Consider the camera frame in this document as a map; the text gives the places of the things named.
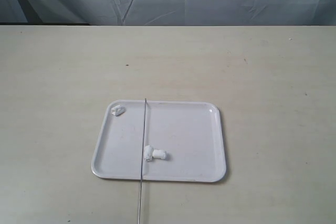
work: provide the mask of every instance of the white object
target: white object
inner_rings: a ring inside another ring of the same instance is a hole
[[[111,115],[117,104],[122,116]],[[119,100],[106,111],[91,168],[101,178],[140,179],[143,100]],[[226,172],[221,117],[207,102],[147,101],[144,145],[167,151],[168,162],[145,162],[144,180],[215,182]]]
[[[115,116],[118,116],[118,115],[121,115],[122,113],[124,113],[125,111],[126,111],[125,107],[123,107],[121,105],[117,105],[117,106],[114,106],[111,109],[111,114],[115,115]]]
[[[153,158],[158,159],[166,159],[167,158],[167,152],[164,150],[156,150],[150,145],[145,146],[143,150],[143,158],[149,162],[152,161]]]

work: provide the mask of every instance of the table surface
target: table surface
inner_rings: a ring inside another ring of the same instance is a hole
[[[90,161],[117,99],[222,113],[218,183],[145,182],[143,223],[336,222],[336,27],[0,27],[0,222],[136,223]]]

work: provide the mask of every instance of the white tray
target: white tray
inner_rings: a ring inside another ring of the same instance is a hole
[[[111,108],[120,104],[120,116]],[[144,101],[112,102],[105,114],[91,168],[112,179],[140,179]],[[221,117],[206,102],[147,101],[145,146],[168,159],[143,162],[144,180],[215,182],[226,172]]]

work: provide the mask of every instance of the thin wire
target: thin wire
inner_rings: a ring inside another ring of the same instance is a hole
[[[142,168],[143,168],[143,148],[145,143],[145,126],[146,126],[146,104],[145,98],[144,115],[143,115],[143,133],[142,133],[142,152],[141,152],[141,173],[140,173],[140,189],[139,189],[139,208],[138,208],[138,224],[140,224],[140,212],[141,212],[141,193],[142,193]]]

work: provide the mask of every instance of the metal rod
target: metal rod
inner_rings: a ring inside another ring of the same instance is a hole
[[[143,115],[142,149],[141,149],[141,172],[140,172],[140,189],[139,189],[138,224],[140,224],[140,213],[141,213],[142,168],[143,168],[143,148],[144,148],[144,143],[145,143],[146,104],[147,104],[147,99],[145,98],[144,115]]]

